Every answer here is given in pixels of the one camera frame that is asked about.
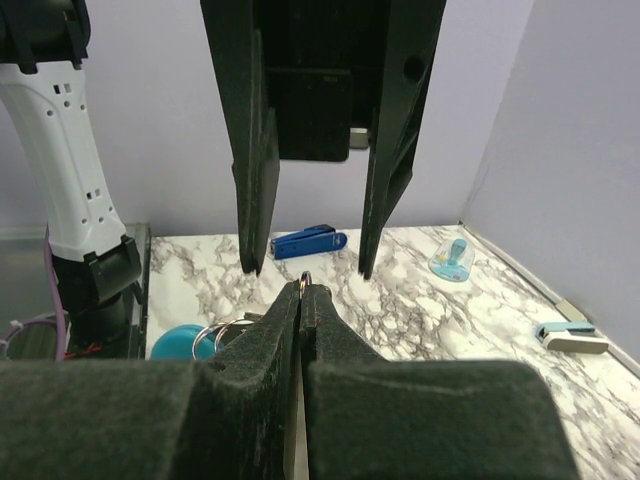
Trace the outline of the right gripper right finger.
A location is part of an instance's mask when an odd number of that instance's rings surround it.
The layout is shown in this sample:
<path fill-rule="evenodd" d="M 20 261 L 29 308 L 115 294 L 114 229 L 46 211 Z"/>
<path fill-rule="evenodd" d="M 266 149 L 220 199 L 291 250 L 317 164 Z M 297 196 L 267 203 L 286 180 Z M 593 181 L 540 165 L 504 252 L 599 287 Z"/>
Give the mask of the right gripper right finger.
<path fill-rule="evenodd" d="M 527 364 L 389 361 L 338 315 L 300 300 L 309 474 L 314 479 L 576 479 L 551 392 Z"/>

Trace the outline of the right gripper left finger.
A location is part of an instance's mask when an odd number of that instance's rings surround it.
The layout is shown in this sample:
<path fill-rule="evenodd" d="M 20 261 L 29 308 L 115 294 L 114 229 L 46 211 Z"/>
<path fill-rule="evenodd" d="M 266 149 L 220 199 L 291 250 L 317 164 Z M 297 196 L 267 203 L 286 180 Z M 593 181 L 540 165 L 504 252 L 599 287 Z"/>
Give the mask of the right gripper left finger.
<path fill-rule="evenodd" d="M 300 285 L 212 358 L 1 365 L 5 479 L 288 479 Z"/>

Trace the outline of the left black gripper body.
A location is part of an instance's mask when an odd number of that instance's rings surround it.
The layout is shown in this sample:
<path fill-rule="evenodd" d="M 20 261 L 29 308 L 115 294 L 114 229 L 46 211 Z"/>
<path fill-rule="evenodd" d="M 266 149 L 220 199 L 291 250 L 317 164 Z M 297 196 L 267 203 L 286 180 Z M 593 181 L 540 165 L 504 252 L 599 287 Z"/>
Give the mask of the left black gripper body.
<path fill-rule="evenodd" d="M 379 108 L 386 1 L 259 1 L 268 102 L 283 160 L 343 162 Z"/>

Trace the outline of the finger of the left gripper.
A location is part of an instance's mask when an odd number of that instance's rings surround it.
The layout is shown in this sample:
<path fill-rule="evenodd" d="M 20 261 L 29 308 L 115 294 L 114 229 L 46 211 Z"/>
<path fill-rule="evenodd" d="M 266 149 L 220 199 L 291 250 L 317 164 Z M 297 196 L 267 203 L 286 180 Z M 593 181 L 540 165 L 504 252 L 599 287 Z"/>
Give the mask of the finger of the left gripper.
<path fill-rule="evenodd" d="M 241 267 L 259 274 L 280 172 L 277 120 L 269 105 L 255 1 L 200 3 L 230 140 Z"/>
<path fill-rule="evenodd" d="M 370 149 L 358 270 L 372 277 L 382 230 L 411 178 L 446 3 L 391 1 L 373 145 Z"/>

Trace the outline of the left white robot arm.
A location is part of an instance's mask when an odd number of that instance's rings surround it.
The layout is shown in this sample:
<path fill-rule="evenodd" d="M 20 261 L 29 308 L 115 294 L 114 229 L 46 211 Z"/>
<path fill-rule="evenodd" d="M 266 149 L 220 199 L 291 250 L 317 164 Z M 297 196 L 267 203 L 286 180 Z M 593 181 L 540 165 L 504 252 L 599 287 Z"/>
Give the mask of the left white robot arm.
<path fill-rule="evenodd" d="M 242 269 L 259 274 L 280 164 L 369 152 L 358 269 L 412 177 L 445 5 L 441 1 L 204 1 L 232 150 Z M 141 273 L 108 191 L 85 99 L 91 25 L 82 1 L 1 5 L 1 100 L 45 201 L 56 354 L 130 330 L 122 294 Z"/>

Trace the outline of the blue packaged item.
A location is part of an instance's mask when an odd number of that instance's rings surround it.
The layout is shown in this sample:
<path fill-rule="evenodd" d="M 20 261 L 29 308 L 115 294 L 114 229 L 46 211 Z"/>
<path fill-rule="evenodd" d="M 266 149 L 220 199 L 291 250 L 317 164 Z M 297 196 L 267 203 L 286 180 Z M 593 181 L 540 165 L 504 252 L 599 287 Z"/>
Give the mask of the blue packaged item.
<path fill-rule="evenodd" d="M 437 277 L 461 283 L 468 280 L 475 258 L 471 244 L 463 237 L 443 242 L 429 260 L 428 266 Z"/>

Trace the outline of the light blue white stapler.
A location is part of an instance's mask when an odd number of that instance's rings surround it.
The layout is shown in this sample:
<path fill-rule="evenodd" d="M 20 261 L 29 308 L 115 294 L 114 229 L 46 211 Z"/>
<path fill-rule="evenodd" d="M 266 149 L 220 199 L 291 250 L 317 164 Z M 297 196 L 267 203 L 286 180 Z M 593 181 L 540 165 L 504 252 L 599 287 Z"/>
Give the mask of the light blue white stapler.
<path fill-rule="evenodd" d="M 535 338 L 549 351 L 600 355 L 609 342 L 588 322 L 548 322 L 541 324 Z"/>

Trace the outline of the beige wall clip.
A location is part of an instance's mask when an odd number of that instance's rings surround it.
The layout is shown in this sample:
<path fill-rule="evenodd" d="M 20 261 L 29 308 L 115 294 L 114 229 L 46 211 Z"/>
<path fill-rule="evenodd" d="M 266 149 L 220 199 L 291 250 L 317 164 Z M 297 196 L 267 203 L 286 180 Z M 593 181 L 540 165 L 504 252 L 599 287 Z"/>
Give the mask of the beige wall clip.
<path fill-rule="evenodd" d="M 575 322 L 575 323 L 589 322 L 588 318 L 567 299 L 561 299 L 559 302 L 555 304 L 555 308 L 569 322 Z"/>

